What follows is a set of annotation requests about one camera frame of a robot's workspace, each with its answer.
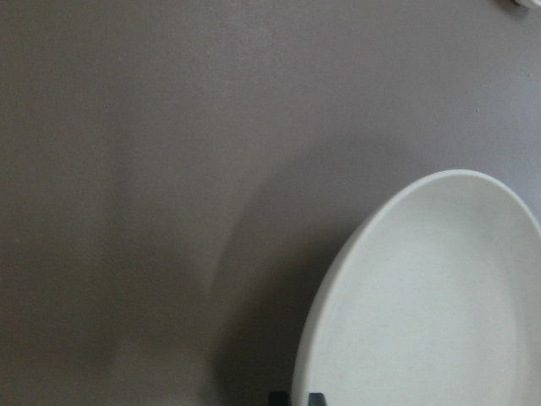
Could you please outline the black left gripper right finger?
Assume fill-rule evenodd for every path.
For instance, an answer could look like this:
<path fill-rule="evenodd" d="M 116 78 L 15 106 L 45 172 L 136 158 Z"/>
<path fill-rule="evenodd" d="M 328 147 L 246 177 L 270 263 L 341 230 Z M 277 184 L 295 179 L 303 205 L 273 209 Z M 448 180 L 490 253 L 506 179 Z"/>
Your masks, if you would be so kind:
<path fill-rule="evenodd" d="M 325 394 L 311 392 L 308 396 L 308 406 L 325 406 Z"/>

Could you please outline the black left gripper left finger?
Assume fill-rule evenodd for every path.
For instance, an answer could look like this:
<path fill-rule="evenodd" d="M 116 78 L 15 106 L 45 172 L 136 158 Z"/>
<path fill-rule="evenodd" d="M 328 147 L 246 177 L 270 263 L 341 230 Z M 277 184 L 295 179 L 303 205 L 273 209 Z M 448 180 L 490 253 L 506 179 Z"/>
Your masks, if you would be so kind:
<path fill-rule="evenodd" d="M 274 391 L 269 393 L 269 406 L 291 406 L 291 398 L 286 391 Z"/>

